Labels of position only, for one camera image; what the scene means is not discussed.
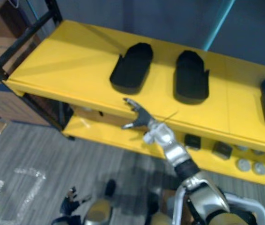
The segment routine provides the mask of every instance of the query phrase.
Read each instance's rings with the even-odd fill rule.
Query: plastic wrap
[[[36,177],[36,182],[34,186],[31,188],[27,196],[25,197],[15,220],[0,220],[0,225],[21,225],[22,221],[24,219],[24,216],[28,214],[28,209],[34,200],[35,196],[38,194],[41,186],[43,185],[44,181],[46,180],[46,175],[44,172],[38,171],[34,168],[30,169],[22,169],[22,168],[16,168],[14,169],[14,173],[16,174],[23,174],[28,176]],[[5,182],[0,180],[0,193],[5,185]]]

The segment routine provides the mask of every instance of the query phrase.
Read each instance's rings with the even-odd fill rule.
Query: lower shelf
[[[122,130],[120,127],[111,124],[88,120],[74,115],[63,133],[132,150],[137,153],[164,158],[163,151],[159,146],[144,143],[142,139],[143,131]],[[184,134],[180,132],[176,133],[176,137],[177,140],[183,141]],[[201,149],[199,151],[189,150],[193,160],[201,169],[265,185],[265,175],[256,175],[252,170],[241,172],[236,167],[236,163],[240,158],[249,160],[251,166],[254,162],[261,162],[265,165],[265,154],[256,155],[251,150],[243,152],[234,147],[230,159],[223,160],[212,153],[214,144],[215,141],[202,138]]]

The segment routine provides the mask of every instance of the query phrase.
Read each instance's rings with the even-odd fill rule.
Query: wire
[[[19,0],[16,0],[16,5],[11,1],[8,0],[10,2],[10,4],[14,7],[14,8],[19,8]]]

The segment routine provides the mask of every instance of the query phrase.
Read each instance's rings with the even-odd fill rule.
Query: gray wall
[[[42,0],[30,0],[41,15]],[[228,0],[57,0],[64,19],[203,48]],[[265,0],[236,0],[211,51],[265,65]]]

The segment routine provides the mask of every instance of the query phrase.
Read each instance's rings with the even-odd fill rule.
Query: white plastic part
[[[247,172],[251,169],[250,162],[247,159],[241,158],[237,161],[237,168],[240,171]]]
[[[265,175],[265,165],[262,163],[254,163],[253,171],[258,175]]]

